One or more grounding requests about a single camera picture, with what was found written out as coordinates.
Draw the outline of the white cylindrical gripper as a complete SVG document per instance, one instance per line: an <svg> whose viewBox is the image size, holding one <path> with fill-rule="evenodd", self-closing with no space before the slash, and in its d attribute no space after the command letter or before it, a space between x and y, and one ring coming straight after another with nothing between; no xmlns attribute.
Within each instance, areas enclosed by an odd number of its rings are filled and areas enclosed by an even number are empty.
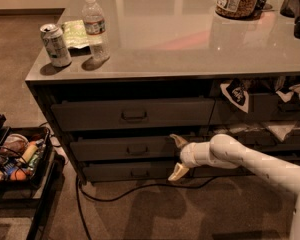
<svg viewBox="0 0 300 240"><path fill-rule="evenodd" d="M170 134L170 137L174 140L176 147L181 149L181 163L175 164L172 174L168 177L169 181L178 181L188 173L189 168L212 164L208 142L188 144L188 141L179 135Z"/></svg>

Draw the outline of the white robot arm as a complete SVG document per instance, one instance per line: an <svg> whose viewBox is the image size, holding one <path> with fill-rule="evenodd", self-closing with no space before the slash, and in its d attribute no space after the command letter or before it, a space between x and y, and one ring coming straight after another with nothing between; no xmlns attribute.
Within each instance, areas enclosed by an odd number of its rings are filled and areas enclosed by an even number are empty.
<svg viewBox="0 0 300 240"><path fill-rule="evenodd" d="M289 240L300 240L300 166L250 149L233 137L217 134L208 142L188 142L171 134L180 149L180 161L175 164L169 181L177 181L191 168L208 165L234 169L243 166L271 185L286 189L297 197Z"/></svg>

